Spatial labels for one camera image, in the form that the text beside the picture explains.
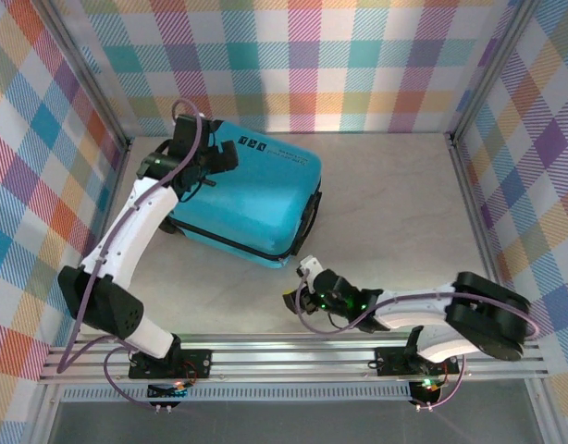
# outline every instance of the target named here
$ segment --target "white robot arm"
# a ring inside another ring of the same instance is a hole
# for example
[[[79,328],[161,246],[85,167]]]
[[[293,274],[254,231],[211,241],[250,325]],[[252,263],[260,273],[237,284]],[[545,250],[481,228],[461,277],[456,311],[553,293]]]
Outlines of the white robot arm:
[[[474,273],[410,291],[359,290],[313,256],[301,261],[297,273],[302,286],[283,295],[297,315],[298,297],[301,312],[339,315],[364,332],[416,327],[409,352],[427,363],[473,352],[506,361],[522,357],[529,301]]]
[[[130,197],[114,221],[114,225],[134,205],[134,202],[155,183],[156,180],[150,178],[142,178],[134,182]],[[170,187],[161,187],[155,191],[135,212],[134,216],[128,219],[128,222],[124,224],[111,242],[106,259],[99,269],[98,277],[110,276],[115,285],[123,290],[128,290],[134,269],[140,261],[144,249],[158,226],[173,210],[178,201],[177,194]],[[85,273],[91,274],[93,272],[95,261],[99,257],[99,252],[101,252],[111,228],[91,254],[80,263]],[[173,335],[151,321],[145,313],[142,313],[138,325],[123,339],[141,352],[161,359],[167,355],[173,342]]]

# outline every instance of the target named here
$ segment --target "floor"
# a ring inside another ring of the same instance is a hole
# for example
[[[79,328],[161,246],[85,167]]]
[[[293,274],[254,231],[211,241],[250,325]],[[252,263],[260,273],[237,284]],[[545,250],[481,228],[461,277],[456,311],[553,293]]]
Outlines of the floor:
[[[323,199],[298,257],[321,263],[359,288],[416,290],[483,274],[451,159],[439,134],[277,135],[317,153]],[[136,139],[113,216],[140,162],[163,139]],[[175,333],[293,333],[303,326],[282,302],[297,263],[266,269],[184,236],[157,231],[130,291]],[[309,318],[327,327],[327,317]]]

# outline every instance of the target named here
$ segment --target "plaid wallpaper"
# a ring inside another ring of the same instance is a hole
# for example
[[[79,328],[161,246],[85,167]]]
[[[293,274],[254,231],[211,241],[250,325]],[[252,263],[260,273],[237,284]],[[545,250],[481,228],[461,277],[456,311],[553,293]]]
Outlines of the plaid wallpaper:
[[[488,59],[491,18],[513,9],[508,0],[55,3],[126,131],[148,136],[172,131],[179,95],[255,130],[444,130]]]
[[[30,0],[0,1],[0,443],[19,442],[66,338],[56,274],[93,245],[118,160]]]
[[[496,26],[494,32],[491,35],[491,39],[489,39],[488,45],[486,46],[483,55],[479,58],[479,61],[477,62],[475,71],[471,76],[471,78],[469,79],[467,88],[465,89],[465,92],[461,96],[461,100],[457,105],[457,109],[452,115],[451,123],[447,128],[447,132],[453,132],[455,130],[457,124],[459,123],[459,120],[463,116],[463,112],[465,111],[465,109],[467,109],[467,106],[469,106],[469,104],[471,103],[473,93],[477,88],[477,86],[479,86],[481,80],[483,79],[489,62],[492,60],[493,56],[495,55],[496,51],[499,48],[500,39],[504,36],[504,33],[508,30],[508,25],[510,24],[512,16],[514,15],[514,12],[516,12],[516,8],[521,4],[522,1],[523,0],[509,0],[506,9],[504,9],[504,12],[500,17],[498,25]]]
[[[544,0],[465,137],[500,272],[534,301],[568,417],[568,0]]]

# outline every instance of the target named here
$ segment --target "suitcase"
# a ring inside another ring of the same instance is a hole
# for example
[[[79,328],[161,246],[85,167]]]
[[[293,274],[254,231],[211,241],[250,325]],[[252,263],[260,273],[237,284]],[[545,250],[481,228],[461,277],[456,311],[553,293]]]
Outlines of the suitcase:
[[[235,142],[239,165],[184,193],[164,228],[175,227],[192,240],[260,265],[284,266],[315,222],[319,157],[227,121],[205,119],[204,125],[209,145]]]

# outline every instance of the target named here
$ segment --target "wire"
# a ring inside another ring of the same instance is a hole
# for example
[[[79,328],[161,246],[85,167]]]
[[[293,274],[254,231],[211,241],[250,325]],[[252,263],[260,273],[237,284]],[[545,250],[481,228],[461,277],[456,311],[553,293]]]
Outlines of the wire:
[[[335,327],[335,328],[337,328],[337,329],[340,329],[340,328],[341,328],[341,327],[338,326],[335,322],[333,322],[333,319],[331,318],[331,313],[327,313],[327,319],[329,319],[329,323],[330,323],[333,327]]]
[[[444,367],[444,381],[442,381],[442,385],[444,386],[447,382],[449,382],[449,367],[447,363],[443,363],[442,366]]]
[[[430,402],[420,403],[421,406],[426,407],[430,412],[432,412],[432,409],[434,407],[440,407],[441,405],[447,403],[448,401],[450,401],[452,399],[452,397],[459,390],[459,387],[461,386],[461,383],[463,382],[463,376],[465,374],[465,367],[467,365],[467,359],[465,358],[465,355],[461,356],[461,359],[463,359],[463,362],[461,363],[461,372],[459,372],[459,377],[457,378],[457,382],[454,385],[454,389],[451,391],[451,393],[449,393],[449,396],[447,396],[444,400],[435,402],[433,404],[431,404]]]
[[[198,182],[198,186],[195,188],[195,190],[193,190],[193,191],[191,192],[191,194],[190,194],[188,197],[186,197],[185,199],[183,199],[183,200],[180,201],[180,202],[181,202],[182,204],[185,204],[186,202],[190,201],[190,200],[193,198],[193,196],[195,196],[196,193],[202,188],[202,185],[203,185],[203,184],[204,184],[204,179],[201,179],[201,180]]]
[[[188,377],[188,374],[189,374],[188,366],[191,367],[191,369],[193,370],[193,380]],[[192,364],[190,361],[186,361],[185,363],[183,363],[183,368],[185,368],[185,370],[186,370],[185,376],[188,378],[188,382],[190,384],[194,385],[196,383],[196,381],[198,380],[198,371],[196,370],[195,365]]]
[[[385,363],[379,361],[378,359],[373,359],[372,361],[368,361],[367,366],[368,368],[371,368],[373,370],[382,370],[385,366]]]
[[[117,352],[122,352],[122,351],[126,351],[126,352],[130,352],[130,350],[128,350],[126,347],[117,347],[114,350],[110,351],[107,356],[105,357],[104,361],[103,361],[103,373],[105,374],[105,379],[107,379],[107,382],[109,383],[109,385],[111,387],[113,387],[113,389],[119,394],[119,396],[121,396],[122,398],[124,398],[127,401],[133,402],[136,405],[139,405],[140,407],[143,407],[147,410],[155,410],[155,407],[153,405],[151,405],[148,402],[144,402],[144,401],[138,401],[134,398],[132,398],[128,393],[126,393],[124,390],[122,390],[120,387],[117,386],[116,382],[113,380],[113,378],[111,377],[111,375],[109,375],[109,369],[107,368],[107,364],[109,363],[109,358],[111,358],[111,356]]]
[[[341,333],[342,331],[349,330],[351,328],[356,327],[360,324],[367,316],[369,316],[374,311],[382,308],[386,305],[390,305],[392,303],[399,303],[399,302],[407,302],[407,301],[419,301],[421,299],[429,299],[429,298],[440,298],[440,299],[447,299],[447,298],[460,298],[460,299],[467,299],[469,301],[476,301],[476,302],[483,302],[493,305],[495,307],[501,308],[502,310],[506,310],[513,315],[517,315],[521,319],[525,320],[526,323],[531,326],[531,333],[527,334],[528,339],[535,339],[540,332],[539,325],[525,312],[522,310],[518,310],[507,303],[495,301],[491,298],[486,296],[479,296],[477,294],[470,294],[470,293],[422,293],[422,294],[405,294],[402,296],[396,296],[392,299],[387,299],[385,301],[379,302],[369,309],[365,310],[362,314],[360,314],[356,319],[351,321],[347,326],[342,327],[338,330],[334,331],[323,331],[319,330],[313,326],[311,326],[303,317],[303,309],[301,308],[301,291],[306,283],[307,274],[305,273],[304,276],[301,278],[301,284],[299,285],[298,289],[296,289],[296,295],[294,298],[294,305],[296,308],[296,314],[299,316],[299,320],[301,323],[313,333],[317,335],[323,336],[332,336]]]

